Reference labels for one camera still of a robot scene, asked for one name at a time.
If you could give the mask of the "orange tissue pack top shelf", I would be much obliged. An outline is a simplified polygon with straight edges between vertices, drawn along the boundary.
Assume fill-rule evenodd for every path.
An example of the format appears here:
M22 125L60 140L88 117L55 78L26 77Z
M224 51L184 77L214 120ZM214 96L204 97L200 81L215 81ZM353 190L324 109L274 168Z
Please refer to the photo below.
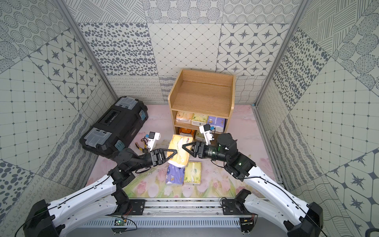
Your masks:
M176 150L177 154L174 155L168 161L168 163L178 168L184 168L189 161L190 154L187 151L185 151L182 148L182 146L192 143L192 142L193 142L192 137L174 134L172 136L172 140L169 143L168 149Z

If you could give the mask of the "orange tissue pack shelf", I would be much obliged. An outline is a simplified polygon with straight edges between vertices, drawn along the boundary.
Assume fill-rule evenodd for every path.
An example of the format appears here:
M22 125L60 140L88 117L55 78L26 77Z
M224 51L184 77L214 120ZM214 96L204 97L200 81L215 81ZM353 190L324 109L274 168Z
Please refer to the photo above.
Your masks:
M192 143L192 142L193 142L192 137L174 134L172 136L172 140L169 143L168 149L176 150L177 154L174 155L168 161L168 163L178 168L184 168L189 161L190 154L187 151L185 151L182 148L182 146Z
M178 111L176 114L176 122L191 124L193 113Z

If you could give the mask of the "purple tissue pack top shelf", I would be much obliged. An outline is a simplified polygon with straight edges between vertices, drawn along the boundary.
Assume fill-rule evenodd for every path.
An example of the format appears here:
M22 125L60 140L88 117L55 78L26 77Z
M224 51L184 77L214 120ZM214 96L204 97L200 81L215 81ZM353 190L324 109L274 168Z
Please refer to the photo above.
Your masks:
M179 168L169 164L166 174L166 184L183 185L185 168Z

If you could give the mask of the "purple tissue pack shelf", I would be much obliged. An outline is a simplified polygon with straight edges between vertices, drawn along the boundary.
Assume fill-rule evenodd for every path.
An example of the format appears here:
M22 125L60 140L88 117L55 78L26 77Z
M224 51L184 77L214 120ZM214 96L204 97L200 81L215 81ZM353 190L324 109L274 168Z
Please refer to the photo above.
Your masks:
M207 123L210 124L211 127L214 127L216 132L223 133L226 125L226 119L209 116Z
M166 184L183 185L185 168L179 168L169 164L166 174Z

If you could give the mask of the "yellow-green tissue pack top shelf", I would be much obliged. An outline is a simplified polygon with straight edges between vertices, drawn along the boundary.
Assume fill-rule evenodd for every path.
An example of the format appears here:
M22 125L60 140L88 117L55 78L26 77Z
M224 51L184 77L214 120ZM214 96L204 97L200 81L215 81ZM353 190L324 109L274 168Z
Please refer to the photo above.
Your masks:
M199 185L201 183L201 162L188 162L185 168L184 184Z

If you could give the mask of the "yellow-green tissue pack shelf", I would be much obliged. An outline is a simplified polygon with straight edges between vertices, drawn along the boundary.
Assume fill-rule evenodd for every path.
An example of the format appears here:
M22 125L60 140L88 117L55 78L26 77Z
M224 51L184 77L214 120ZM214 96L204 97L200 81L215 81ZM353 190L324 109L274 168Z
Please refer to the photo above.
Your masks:
M188 162L185 168L184 184L199 185L201 183L201 162Z
M191 118L191 125L193 126L203 126L208 122L208 115L193 113Z

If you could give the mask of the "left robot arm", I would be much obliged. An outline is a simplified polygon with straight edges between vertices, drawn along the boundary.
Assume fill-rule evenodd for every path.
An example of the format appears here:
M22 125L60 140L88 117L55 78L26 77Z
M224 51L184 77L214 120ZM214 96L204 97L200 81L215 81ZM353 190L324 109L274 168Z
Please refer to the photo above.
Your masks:
M131 201L123 189L133 181L135 171L162 165L176 154L172 149L155 149L140 156L131 149L116 151L117 165L108 174L66 197L35 203L19 229L27 237L63 237L98 217L141 213L145 201Z

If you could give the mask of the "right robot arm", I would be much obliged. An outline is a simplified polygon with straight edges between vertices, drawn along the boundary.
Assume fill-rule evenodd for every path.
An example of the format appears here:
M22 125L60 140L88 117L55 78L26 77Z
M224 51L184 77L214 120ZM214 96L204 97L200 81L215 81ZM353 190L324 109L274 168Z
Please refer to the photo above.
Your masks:
M289 237L317 237L323 231L323 209L320 205L296 197L266 175L249 157L237 148L229 133L220 134L216 145L192 142L182 148L193 157L224 163L224 170L264 195L257 197L242 189L235 198L222 198L224 215L262 217L286 232Z

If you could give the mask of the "yellow-green pack bottom shelf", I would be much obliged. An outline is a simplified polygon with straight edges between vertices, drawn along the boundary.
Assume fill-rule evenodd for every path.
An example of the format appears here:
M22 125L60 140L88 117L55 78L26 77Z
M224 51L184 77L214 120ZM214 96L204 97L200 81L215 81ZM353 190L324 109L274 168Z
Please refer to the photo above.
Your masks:
M196 131L195 140L201 141L201 142L205 142L206 141L204 135L202 133L200 133L199 130Z

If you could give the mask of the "bright orange pack bottom shelf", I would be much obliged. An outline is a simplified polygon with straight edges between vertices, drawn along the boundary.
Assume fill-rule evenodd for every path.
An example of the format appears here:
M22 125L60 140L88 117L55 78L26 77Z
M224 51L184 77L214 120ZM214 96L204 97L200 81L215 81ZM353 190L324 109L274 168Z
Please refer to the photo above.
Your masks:
M196 130L188 128L179 128L179 134L182 136L195 137Z

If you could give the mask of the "wooden three-tier shelf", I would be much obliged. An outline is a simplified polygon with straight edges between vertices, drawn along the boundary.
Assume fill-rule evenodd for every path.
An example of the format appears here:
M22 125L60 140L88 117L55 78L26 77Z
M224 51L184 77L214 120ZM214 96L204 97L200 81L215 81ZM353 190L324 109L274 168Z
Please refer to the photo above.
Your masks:
M181 127L198 130L197 126L177 122L178 112L224 118L227 132L235 107L235 84L235 75L181 69L168 96L174 133L179 134Z

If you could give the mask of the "floral table mat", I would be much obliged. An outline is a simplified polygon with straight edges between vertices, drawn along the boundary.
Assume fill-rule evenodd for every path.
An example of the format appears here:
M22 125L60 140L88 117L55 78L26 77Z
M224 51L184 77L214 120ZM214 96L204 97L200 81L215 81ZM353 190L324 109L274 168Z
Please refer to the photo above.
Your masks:
M167 105L149 105L149 119L141 128L138 135L130 144L138 155L142 152L135 147L141 138L150 131L161 134L157 142L157 148L168 148L173 136L171 112ZM256 119L250 105L237 105L228 127L228 132L237 140L240 152L253 160L270 178L274 179L274 172L266 152ZM129 197L190 197L190 198L214 198L234 197L242 189L250 190L261 197L261 193L248 186L246 183L234 179L223 168L222 162L211 162L209 159L201 160L200 184L168 185L166 172L168 164L156 166L143 174L137 174L135 179L124 190Z

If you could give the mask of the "black plastic toolbox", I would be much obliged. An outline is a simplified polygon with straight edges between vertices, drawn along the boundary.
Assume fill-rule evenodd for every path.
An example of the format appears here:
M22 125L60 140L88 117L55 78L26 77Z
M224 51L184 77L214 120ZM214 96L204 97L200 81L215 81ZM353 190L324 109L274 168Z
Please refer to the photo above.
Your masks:
M148 118L148 107L142 101L120 97L80 138L80 144L85 150L112 160L116 151L129 147Z

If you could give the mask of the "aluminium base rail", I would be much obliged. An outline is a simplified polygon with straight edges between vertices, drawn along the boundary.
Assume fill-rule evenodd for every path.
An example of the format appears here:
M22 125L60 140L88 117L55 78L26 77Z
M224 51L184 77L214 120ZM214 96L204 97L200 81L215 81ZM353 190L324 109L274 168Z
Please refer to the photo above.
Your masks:
M62 221L67 218L71 218L76 214L84 214L90 220L103 216L112 215L117 207L117 200L114 196L107 196L101 198L93 203L63 201L62 204L57 204L55 208L52 208L49 213L54 215L56 221ZM251 202L245 202L251 207L255 208L260 215L266 214L268 217L284 217L288 220L298 220L301 216L305 217L305 210L300 205L297 205L293 201L289 205L284 206L284 210L278 209L276 206L261 200L254 198ZM222 212L222 208L218 200L157 200L146 201L143 215L148 213L162 213L162 214L179 214L179 215L194 215L196 213L213 213Z

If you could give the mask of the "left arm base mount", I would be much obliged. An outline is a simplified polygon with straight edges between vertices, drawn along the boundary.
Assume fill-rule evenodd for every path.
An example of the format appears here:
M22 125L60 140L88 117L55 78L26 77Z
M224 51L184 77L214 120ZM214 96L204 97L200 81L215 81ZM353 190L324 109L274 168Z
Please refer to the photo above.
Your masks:
M146 200L145 199L129 199L124 201L117 201L117 207L113 215L143 215Z

